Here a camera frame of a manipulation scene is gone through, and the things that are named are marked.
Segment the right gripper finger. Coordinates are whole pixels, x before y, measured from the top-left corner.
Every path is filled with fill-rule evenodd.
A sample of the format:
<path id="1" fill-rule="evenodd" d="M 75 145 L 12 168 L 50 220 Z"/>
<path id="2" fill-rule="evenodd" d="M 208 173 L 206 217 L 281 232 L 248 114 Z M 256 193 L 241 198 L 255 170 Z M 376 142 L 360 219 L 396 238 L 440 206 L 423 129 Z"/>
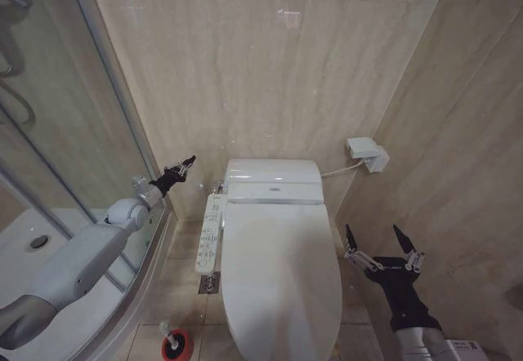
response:
<path id="1" fill-rule="evenodd" d="M 373 258 L 359 250 L 355 237 L 348 224 L 345 224 L 345 231 L 346 252 L 344 257 L 352 264 L 358 266 L 361 270 L 370 270 L 372 272 L 378 271 L 378 263 Z"/>
<path id="2" fill-rule="evenodd" d="M 413 271 L 415 274 L 419 274 L 421 272 L 422 263 L 425 258 L 425 253 L 418 251 L 414 247 L 410 238 L 400 229 L 399 226 L 394 224 L 393 230 L 395 232 L 398 243 L 405 254 L 405 268 L 408 271 Z"/>

